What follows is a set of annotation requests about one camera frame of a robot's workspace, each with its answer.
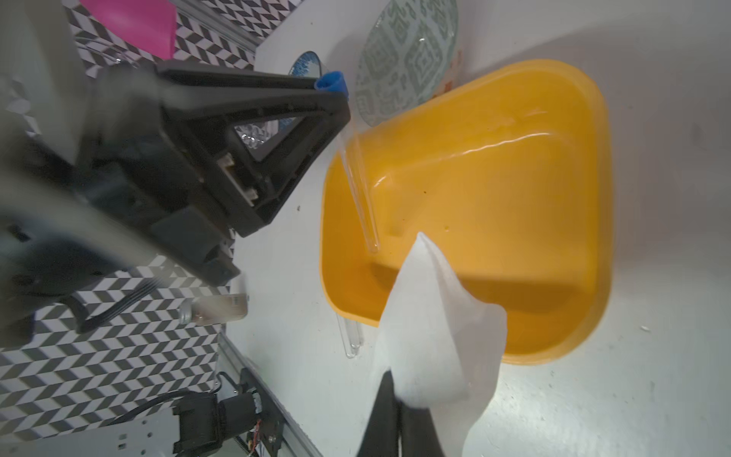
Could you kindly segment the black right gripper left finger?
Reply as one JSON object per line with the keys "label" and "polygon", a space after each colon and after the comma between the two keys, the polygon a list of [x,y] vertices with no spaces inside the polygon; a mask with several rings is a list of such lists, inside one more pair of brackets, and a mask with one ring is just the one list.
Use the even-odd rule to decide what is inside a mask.
{"label": "black right gripper left finger", "polygon": [[383,374],[357,457],[399,455],[400,407],[390,371]]}

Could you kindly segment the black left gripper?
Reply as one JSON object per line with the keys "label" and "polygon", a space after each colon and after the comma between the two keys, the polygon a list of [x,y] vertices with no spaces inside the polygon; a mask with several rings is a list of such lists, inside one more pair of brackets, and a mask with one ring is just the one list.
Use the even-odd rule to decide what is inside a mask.
{"label": "black left gripper", "polygon": [[[232,280],[230,227],[247,237],[268,226],[351,119],[346,95],[316,83],[192,62],[117,64],[95,82],[74,163],[3,114],[2,341],[32,341],[37,313],[55,304],[78,333],[95,331],[177,266],[208,286]],[[167,258],[160,272],[108,310],[76,298],[156,255]]]}

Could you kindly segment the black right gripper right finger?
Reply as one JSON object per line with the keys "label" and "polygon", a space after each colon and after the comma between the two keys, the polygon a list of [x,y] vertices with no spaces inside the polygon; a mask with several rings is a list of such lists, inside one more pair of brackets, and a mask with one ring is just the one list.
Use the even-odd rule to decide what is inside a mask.
{"label": "black right gripper right finger", "polygon": [[445,456],[429,409],[402,404],[400,430],[403,457]]}

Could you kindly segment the white wiping cloth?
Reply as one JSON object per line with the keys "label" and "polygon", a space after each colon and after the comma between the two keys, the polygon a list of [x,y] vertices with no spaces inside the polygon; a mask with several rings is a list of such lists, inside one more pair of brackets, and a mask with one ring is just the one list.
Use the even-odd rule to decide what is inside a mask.
{"label": "white wiping cloth", "polygon": [[418,233],[381,316],[374,370],[392,374],[397,400],[431,413],[445,455],[464,455],[493,399],[506,337],[506,310],[468,292]]}

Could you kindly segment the clear test tube blue cap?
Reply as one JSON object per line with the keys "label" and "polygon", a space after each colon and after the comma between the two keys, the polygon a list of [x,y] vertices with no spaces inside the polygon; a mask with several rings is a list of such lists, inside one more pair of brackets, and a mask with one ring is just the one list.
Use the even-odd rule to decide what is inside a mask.
{"label": "clear test tube blue cap", "polygon": [[[346,97],[346,101],[350,100],[346,78],[342,72],[323,74],[316,81],[315,89],[317,91],[327,91],[328,93],[341,93]],[[338,135],[338,152],[340,153],[346,179],[348,179],[348,186],[350,186],[351,196],[363,231],[365,245],[370,253],[375,254],[380,249],[380,240],[374,219],[358,126],[353,115]]]}

